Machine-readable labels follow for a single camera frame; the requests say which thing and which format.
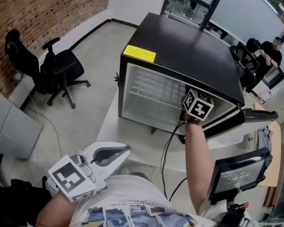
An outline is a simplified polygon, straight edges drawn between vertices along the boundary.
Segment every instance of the chair armrest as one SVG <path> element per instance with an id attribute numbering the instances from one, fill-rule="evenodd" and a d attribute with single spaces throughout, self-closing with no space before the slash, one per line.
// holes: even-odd
<path id="1" fill-rule="evenodd" d="M 49 42 L 47 42 L 45 45 L 42 46 L 42 50 L 46 50 L 47 48 L 52 47 L 52 45 L 58 42 L 59 40 L 60 40 L 59 37 L 50 40 Z"/>

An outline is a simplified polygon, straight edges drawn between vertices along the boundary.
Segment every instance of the person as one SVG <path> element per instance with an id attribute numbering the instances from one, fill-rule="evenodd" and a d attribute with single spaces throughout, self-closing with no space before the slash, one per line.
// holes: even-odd
<path id="1" fill-rule="evenodd" d="M 115 175 L 97 195 L 69 202 L 58 192 L 38 214 L 36 226 L 216 226 L 226 203 L 207 207 L 214 162 L 200 124 L 186 124 L 186 174 L 191 202 L 198 215 L 179 213 L 150 181 L 136 175 Z"/>
<path id="2" fill-rule="evenodd" d="M 259 66 L 256 70 L 256 82 L 246 88 L 246 92 L 251 90 L 264 78 L 268 71 L 272 68 L 278 68 L 281 64 L 282 54 L 280 52 L 282 41 L 276 37 L 273 42 L 265 41 L 260 46 L 260 55 L 257 57 Z"/>

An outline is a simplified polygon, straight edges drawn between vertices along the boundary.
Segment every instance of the concrete floor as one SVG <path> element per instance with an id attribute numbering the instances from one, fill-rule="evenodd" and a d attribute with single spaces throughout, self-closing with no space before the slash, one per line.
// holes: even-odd
<path id="1" fill-rule="evenodd" d="M 80 79 L 88 79 L 91 87 L 85 85 L 70 88 L 71 97 L 76 109 L 71 109 L 68 100 L 57 96 L 53 105 L 49 107 L 46 102 L 49 95 L 36 93 L 33 97 L 39 113 L 43 114 L 54 124 L 61 145 L 62 155 L 72 156 L 77 150 L 83 149 L 97 139 L 98 133 L 117 92 L 114 76 L 119 71 L 120 54 L 135 29 L 114 22 L 107 23 L 80 43 L 74 50 L 85 73 Z M 33 102 L 26 108 L 26 113 L 39 121 Z M 7 184 L 12 178 L 18 178 L 35 183 L 46 171 L 60 159 L 57 135 L 53 126 L 42 116 L 41 124 L 44 126 L 37 144 L 29 160 L 14 159 L 4 156 L 1 164 L 1 173 Z M 220 154 L 219 149 L 212 152 L 213 158 Z M 159 189 L 162 190 L 160 170 L 154 172 L 153 167 L 128 162 L 126 167 L 131 171 L 144 172 Z M 167 193 L 171 195 L 177 184 L 185 178 L 184 173 L 171 170 L 165 171 Z M 254 219 L 262 214 L 261 203 L 266 195 L 266 188 L 258 187 L 245 192 L 238 197 L 242 201 L 249 201 L 249 213 Z M 189 200 L 187 182 L 185 181 L 173 198 L 178 211 L 194 213 Z"/>

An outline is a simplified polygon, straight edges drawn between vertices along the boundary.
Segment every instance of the yellow label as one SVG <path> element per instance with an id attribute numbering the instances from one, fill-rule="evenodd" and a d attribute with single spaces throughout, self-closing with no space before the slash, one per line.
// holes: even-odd
<path id="1" fill-rule="evenodd" d="M 147 51 L 145 49 L 136 47 L 136 46 L 132 46 L 132 45 L 128 45 L 124 52 L 124 55 L 130 55 L 145 61 L 149 61 L 149 62 L 154 62 L 155 57 L 156 57 L 156 53 L 155 52 L 151 52 L 151 51 Z"/>

